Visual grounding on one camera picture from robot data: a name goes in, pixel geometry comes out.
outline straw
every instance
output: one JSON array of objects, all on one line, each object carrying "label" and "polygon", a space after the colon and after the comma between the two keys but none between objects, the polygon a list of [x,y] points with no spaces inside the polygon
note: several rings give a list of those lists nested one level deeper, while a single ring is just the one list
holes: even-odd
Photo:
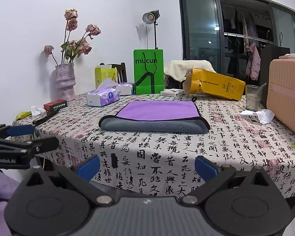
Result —
[{"label": "straw", "polygon": [[266,85],[266,82],[260,87],[260,89],[258,89],[256,97],[258,96],[258,94],[262,91],[262,88]]}]

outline yellow box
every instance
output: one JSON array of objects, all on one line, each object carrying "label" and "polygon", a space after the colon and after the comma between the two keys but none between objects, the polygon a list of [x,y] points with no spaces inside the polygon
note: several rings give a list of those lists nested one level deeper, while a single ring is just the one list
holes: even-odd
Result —
[{"label": "yellow box", "polygon": [[95,67],[95,86],[98,86],[106,79],[110,78],[114,82],[117,82],[117,69],[116,68],[109,68],[104,69],[101,67]]},{"label": "yellow box", "polygon": [[240,101],[245,89],[245,82],[226,75],[217,74],[204,69],[190,69],[186,72],[183,83],[185,93],[201,91],[220,98]]}]

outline pink jacket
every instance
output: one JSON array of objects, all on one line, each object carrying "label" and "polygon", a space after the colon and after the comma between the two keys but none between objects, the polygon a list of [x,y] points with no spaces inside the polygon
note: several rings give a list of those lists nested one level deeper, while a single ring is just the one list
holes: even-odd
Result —
[{"label": "pink jacket", "polygon": [[249,50],[251,53],[246,67],[246,75],[249,75],[252,80],[257,80],[260,71],[261,59],[255,43],[250,45]]}]

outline window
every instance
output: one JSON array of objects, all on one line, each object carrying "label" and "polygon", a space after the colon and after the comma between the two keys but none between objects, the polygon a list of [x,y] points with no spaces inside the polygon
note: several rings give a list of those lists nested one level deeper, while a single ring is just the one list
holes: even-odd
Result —
[{"label": "window", "polygon": [[207,60],[217,73],[246,80],[249,46],[295,53],[295,12],[266,0],[180,0],[183,59]]}]

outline flower stem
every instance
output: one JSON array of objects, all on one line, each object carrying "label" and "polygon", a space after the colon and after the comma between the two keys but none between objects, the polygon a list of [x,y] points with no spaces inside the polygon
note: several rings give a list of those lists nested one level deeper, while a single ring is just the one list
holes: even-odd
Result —
[{"label": "flower stem", "polygon": [[[66,41],[66,34],[67,34],[67,26],[68,26],[68,20],[67,20],[67,24],[66,24],[66,29],[65,29],[65,40],[64,40],[64,43],[65,43],[65,41]],[[64,62],[64,58],[65,58],[65,55],[64,54],[62,54],[61,55],[61,63],[63,63]]]},{"label": "flower stem", "polygon": [[[74,52],[78,49],[80,43],[82,42],[82,39],[84,38],[84,35],[82,36],[81,40],[79,41],[78,45],[76,46],[76,49],[73,51],[73,54],[74,54]],[[76,57],[76,55],[74,55],[74,56],[72,57],[72,59],[70,59],[70,62],[69,62],[69,63],[73,62],[73,60],[74,60],[75,57]]]},{"label": "flower stem", "polygon": [[[69,31],[68,38],[67,38],[67,42],[69,41],[70,33],[71,33],[71,31]],[[64,62],[65,62],[65,57],[66,57],[67,46],[68,46],[68,45],[66,45],[65,52],[63,53],[63,55],[64,55]]]},{"label": "flower stem", "polygon": [[[51,55],[53,56],[53,53],[51,52]],[[53,59],[54,59],[54,61],[56,62],[56,64],[58,65],[58,63],[57,63],[57,61],[56,61],[56,59],[55,59],[55,57],[53,56]]]}]

